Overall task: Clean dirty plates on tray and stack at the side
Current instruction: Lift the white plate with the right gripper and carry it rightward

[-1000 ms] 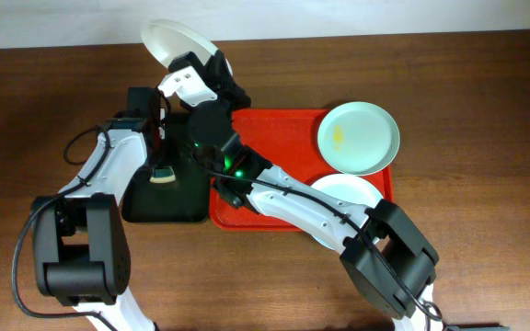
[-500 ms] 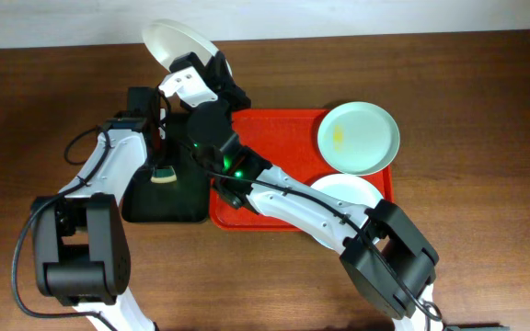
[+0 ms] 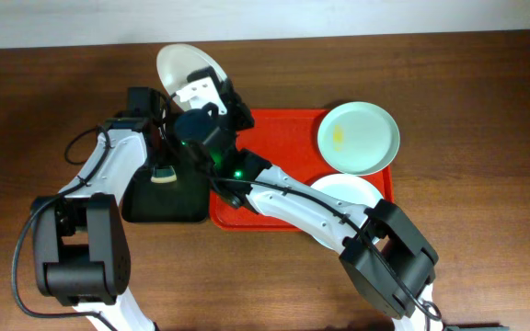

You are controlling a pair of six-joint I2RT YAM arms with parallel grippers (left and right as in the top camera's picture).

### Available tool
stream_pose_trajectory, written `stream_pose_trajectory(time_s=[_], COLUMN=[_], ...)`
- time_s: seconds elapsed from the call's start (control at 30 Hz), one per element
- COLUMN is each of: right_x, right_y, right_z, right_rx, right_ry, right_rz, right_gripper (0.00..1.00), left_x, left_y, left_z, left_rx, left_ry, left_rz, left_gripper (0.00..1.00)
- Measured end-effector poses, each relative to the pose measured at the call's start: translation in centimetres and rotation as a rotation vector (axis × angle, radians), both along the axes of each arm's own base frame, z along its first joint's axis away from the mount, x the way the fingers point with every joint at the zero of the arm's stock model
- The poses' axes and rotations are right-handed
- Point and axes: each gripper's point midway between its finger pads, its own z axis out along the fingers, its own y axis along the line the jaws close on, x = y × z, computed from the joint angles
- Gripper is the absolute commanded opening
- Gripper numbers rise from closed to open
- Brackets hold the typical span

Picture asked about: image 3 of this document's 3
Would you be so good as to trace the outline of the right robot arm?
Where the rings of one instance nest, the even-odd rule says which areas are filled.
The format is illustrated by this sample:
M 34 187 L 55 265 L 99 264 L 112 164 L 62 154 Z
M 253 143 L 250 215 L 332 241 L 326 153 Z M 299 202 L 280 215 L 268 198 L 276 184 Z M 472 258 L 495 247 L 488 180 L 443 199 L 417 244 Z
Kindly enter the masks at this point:
M 212 66 L 183 76 L 176 91 L 189 109 L 174 131 L 196 172 L 235 209 L 289 223 L 338 253 L 351 282 L 397 330 L 441 330 L 443 318 L 432 301 L 438 255 L 394 203 L 374 207 L 335 199 L 290 176 L 270 161 L 236 147 L 239 131 L 254 118 L 233 88 Z

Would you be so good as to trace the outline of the white plate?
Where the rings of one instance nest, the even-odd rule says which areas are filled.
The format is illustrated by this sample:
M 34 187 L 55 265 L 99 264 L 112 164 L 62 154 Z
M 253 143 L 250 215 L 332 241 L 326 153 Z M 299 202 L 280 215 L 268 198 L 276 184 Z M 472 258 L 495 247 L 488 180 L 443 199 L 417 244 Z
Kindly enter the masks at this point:
M 188 44 L 167 45 L 156 57 L 160 81 L 170 96 L 187 83 L 188 74 L 207 66 L 212 66 L 221 78 L 227 78 L 225 71 L 210 55 Z M 173 99 L 177 104 L 179 99 L 176 96 Z

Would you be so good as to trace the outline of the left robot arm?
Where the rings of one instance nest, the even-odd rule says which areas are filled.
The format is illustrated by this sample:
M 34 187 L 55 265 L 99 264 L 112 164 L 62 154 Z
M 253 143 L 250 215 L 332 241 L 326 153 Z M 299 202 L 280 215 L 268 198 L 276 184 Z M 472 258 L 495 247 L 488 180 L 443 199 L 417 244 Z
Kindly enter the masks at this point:
M 131 255 L 119 204 L 135 173 L 160 145 L 163 109 L 137 107 L 96 128 L 96 146 L 55 196 L 34 201 L 37 287 L 98 330 L 155 330 L 128 284 Z

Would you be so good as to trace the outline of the green and yellow sponge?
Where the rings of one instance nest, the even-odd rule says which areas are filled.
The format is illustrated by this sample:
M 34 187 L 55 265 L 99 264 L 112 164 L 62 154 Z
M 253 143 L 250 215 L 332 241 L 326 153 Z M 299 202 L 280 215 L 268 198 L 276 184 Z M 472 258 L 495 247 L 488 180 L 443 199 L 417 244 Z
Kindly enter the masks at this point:
M 152 169 L 150 180 L 155 184 L 167 184 L 177 180 L 177 174 L 171 165 L 156 166 Z

